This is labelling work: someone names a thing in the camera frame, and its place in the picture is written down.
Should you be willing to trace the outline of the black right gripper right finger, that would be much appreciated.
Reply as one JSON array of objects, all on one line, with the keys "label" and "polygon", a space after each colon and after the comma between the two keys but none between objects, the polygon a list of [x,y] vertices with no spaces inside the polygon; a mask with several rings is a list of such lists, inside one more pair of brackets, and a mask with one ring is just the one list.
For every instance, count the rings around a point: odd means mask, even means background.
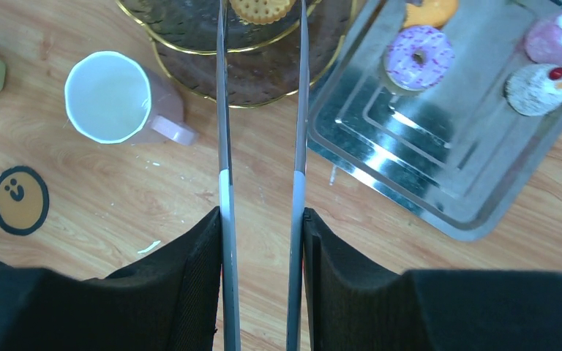
[{"label": "black right gripper right finger", "polygon": [[303,215],[313,350],[562,350],[562,272],[395,273]]}]

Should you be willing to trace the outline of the orange round biscuit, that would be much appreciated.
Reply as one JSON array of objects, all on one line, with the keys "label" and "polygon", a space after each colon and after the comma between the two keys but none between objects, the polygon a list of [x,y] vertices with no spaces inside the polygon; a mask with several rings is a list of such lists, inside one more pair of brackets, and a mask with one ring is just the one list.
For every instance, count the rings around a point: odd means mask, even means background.
[{"label": "orange round biscuit", "polygon": [[295,0],[230,0],[233,11],[248,23],[270,24],[283,18]]}]

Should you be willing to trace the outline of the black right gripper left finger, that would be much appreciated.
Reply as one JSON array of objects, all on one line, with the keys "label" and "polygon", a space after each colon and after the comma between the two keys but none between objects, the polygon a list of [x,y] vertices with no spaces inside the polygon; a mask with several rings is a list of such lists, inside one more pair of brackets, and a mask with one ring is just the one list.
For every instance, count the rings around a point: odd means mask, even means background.
[{"label": "black right gripper left finger", "polygon": [[213,208],[103,279],[0,268],[0,350],[210,350],[222,265]]}]

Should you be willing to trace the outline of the purple frosted donut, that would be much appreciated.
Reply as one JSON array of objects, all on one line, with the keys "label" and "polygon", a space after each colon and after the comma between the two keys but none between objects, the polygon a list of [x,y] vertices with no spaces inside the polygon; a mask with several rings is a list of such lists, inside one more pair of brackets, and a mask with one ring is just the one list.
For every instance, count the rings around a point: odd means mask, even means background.
[{"label": "purple frosted donut", "polygon": [[384,77],[404,91],[422,92],[438,85],[454,60],[454,48],[441,30],[411,26],[388,46],[383,57]]}]

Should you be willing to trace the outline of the three-tier glass cake stand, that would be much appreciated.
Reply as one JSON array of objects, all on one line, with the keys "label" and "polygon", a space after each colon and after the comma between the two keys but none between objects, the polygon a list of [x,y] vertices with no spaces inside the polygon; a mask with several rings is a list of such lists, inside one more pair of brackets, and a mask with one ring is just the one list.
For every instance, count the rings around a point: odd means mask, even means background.
[{"label": "three-tier glass cake stand", "polygon": [[[141,25],[164,74],[209,100],[217,97],[218,1],[118,1]],[[340,54],[356,16],[356,1],[307,1],[310,79],[316,83]],[[228,11],[228,101],[231,107],[259,107],[299,89],[301,5],[280,20],[257,25]]]}]

